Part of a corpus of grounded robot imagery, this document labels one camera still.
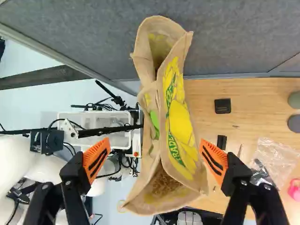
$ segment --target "gray wall panel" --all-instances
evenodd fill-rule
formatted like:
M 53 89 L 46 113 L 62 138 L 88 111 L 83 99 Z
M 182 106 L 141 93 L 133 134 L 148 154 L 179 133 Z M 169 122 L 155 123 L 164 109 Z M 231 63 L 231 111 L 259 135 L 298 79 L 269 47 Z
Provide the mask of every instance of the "gray wall panel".
M 267 72 L 300 51 L 297 0 L 10 0 L 0 22 L 109 79 L 136 78 L 138 25 L 164 15 L 194 39 L 185 75 Z

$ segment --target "gray round object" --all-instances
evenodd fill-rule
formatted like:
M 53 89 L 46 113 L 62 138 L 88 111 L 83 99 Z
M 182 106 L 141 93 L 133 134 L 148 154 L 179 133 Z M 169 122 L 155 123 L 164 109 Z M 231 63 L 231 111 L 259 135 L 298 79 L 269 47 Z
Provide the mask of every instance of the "gray round object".
M 287 121 L 289 129 L 295 133 L 300 133 L 300 115 L 293 115 Z
M 290 94 L 287 102 L 293 109 L 300 109 L 300 91 Z

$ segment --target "metal rod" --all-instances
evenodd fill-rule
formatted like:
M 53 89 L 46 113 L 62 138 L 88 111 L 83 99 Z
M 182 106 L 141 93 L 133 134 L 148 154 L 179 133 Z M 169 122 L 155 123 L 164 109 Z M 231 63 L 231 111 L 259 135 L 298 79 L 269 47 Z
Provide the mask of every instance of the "metal rod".
M 103 127 L 89 130 L 78 130 L 78 138 L 91 137 L 91 136 L 100 136 L 105 134 L 111 134 L 121 131 L 128 131 L 134 129 L 143 128 L 143 124 L 131 125 L 131 126 L 122 126 L 122 127 Z
M 24 130 L 7 130 L 0 131 L 0 135 L 23 135 L 29 134 L 31 131 L 46 131 L 48 128 L 39 128 L 39 129 L 24 129 Z

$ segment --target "yellow lemon print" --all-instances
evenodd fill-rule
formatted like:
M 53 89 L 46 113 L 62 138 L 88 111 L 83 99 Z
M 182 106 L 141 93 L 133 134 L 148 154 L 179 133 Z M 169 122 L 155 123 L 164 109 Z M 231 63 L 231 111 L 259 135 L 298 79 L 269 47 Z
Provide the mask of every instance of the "yellow lemon print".
M 169 159 L 175 169 L 187 180 L 193 180 L 198 161 L 195 135 L 183 87 L 183 75 L 178 68 L 178 57 L 170 62 L 163 77 L 166 113 L 167 147 Z

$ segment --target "white container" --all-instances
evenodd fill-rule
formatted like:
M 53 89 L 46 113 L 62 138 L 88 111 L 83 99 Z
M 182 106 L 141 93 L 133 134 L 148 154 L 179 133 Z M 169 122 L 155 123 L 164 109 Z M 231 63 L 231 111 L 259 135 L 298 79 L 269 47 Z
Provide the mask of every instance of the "white container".
M 125 124 L 131 125 L 131 115 L 128 111 L 86 111 L 86 112 L 62 112 L 58 114 L 58 119 L 68 119 L 78 123 L 85 129 L 122 127 Z M 62 129 L 64 121 L 58 122 L 58 129 Z M 121 131 L 109 135 L 92 136 L 85 138 L 72 138 L 65 132 L 64 142 L 71 145 L 90 147 L 103 138 L 108 137 L 112 149 L 127 150 L 131 147 L 131 131 Z

